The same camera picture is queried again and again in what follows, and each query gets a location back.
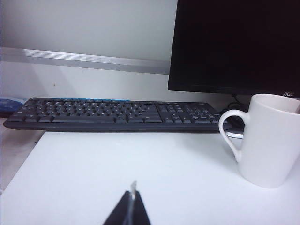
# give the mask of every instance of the monitor screen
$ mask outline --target monitor screen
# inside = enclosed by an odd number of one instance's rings
[[[169,90],[300,97],[300,1],[178,0]]]

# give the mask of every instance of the mug handle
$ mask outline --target mug handle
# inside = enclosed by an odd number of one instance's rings
[[[225,134],[225,131],[223,129],[224,121],[230,116],[241,117],[244,121],[244,124],[247,125],[250,122],[250,115],[248,112],[242,112],[240,110],[233,109],[233,110],[229,110],[229,111],[225,112],[219,119],[220,133],[223,136],[223,138],[225,139],[225,141],[227,142],[227,144],[229,145],[229,147],[231,148],[231,150],[233,151],[236,161],[240,162],[241,157],[242,157],[241,150],[236,148],[236,146],[233,144],[233,142],[227,137],[227,135]]]

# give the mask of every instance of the aoc logo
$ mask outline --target aoc logo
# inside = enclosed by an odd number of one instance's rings
[[[285,93],[283,94],[283,96],[293,97],[294,94],[295,94],[294,92],[285,92]]]

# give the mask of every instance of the blue object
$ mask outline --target blue object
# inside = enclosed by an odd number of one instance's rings
[[[18,110],[22,105],[23,103],[16,100],[0,98],[0,112],[2,113],[13,113],[16,110]]]

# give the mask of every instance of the black object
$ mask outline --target black object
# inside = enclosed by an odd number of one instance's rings
[[[127,215],[129,198],[130,192],[126,191],[103,225],[123,225]],[[138,191],[135,194],[133,225],[150,225],[146,209]]]
[[[237,95],[236,94],[232,94],[232,96],[234,97],[235,101],[231,102],[228,104],[227,108],[223,109],[221,111],[221,114],[225,113],[228,110],[232,110],[232,109],[236,109],[236,110],[240,110],[243,112],[248,112],[249,109],[249,104],[244,104],[242,102],[240,102],[237,99]],[[243,133],[245,124],[242,120],[241,117],[239,116],[230,116],[227,118],[227,120],[230,122],[230,124],[232,125],[232,131],[237,131],[238,133]]]
[[[300,98],[300,1],[178,0],[169,90]]]
[[[49,131],[218,131],[207,103],[80,98],[29,99],[4,126]],[[231,126],[225,122],[224,129]]]

